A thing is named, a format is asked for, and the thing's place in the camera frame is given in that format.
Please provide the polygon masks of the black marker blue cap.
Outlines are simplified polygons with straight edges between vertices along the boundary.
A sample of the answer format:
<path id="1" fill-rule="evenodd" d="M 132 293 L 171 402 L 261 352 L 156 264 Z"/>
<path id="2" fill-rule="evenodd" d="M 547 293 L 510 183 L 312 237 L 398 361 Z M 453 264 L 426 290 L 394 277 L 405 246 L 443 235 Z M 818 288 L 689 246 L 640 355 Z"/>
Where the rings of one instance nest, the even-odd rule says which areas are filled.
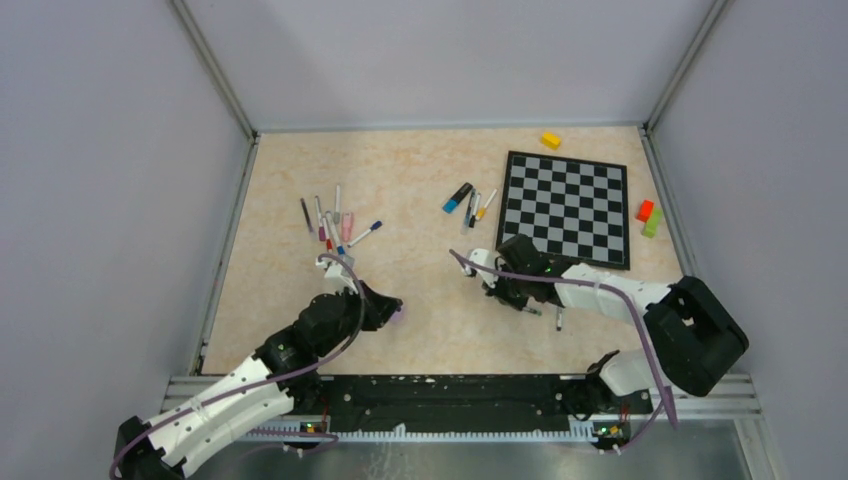
<path id="1" fill-rule="evenodd" d="M 444 203 L 444 205 L 442 206 L 442 211 L 447 214 L 451 214 L 468 197 L 472 190 L 473 185 L 469 182 L 465 182 Z"/>

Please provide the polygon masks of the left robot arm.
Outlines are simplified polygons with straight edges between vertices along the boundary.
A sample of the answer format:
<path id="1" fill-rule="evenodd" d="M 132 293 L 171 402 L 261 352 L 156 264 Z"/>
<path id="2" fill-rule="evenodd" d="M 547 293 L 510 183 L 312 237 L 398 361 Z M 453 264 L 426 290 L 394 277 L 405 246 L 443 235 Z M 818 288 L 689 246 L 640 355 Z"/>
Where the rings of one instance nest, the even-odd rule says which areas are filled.
<path id="1" fill-rule="evenodd" d="M 314 297 L 291 325 L 210 387 L 148 420 L 124 421 L 110 478 L 187 479 L 264 422 L 314 410 L 321 397 L 318 368 L 402 308 L 401 299 L 366 284 Z"/>

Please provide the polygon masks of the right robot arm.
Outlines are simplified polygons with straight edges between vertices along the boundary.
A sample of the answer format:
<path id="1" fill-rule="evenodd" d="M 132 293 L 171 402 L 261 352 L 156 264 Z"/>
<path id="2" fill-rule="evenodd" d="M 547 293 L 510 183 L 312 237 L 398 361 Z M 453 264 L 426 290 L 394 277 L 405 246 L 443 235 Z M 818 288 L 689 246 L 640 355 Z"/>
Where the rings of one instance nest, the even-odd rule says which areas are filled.
<path id="1" fill-rule="evenodd" d="M 487 295 L 516 310 L 529 300 L 563 310 L 598 313 L 632 325 L 641 346 L 593 364 L 589 404 L 612 412 L 627 395 L 674 386 L 704 397 L 748 350 L 747 335 L 701 279 L 670 284 L 634 280 L 586 263 L 540 253 L 523 234 L 497 250 L 469 253 L 469 276 L 480 275 Z"/>

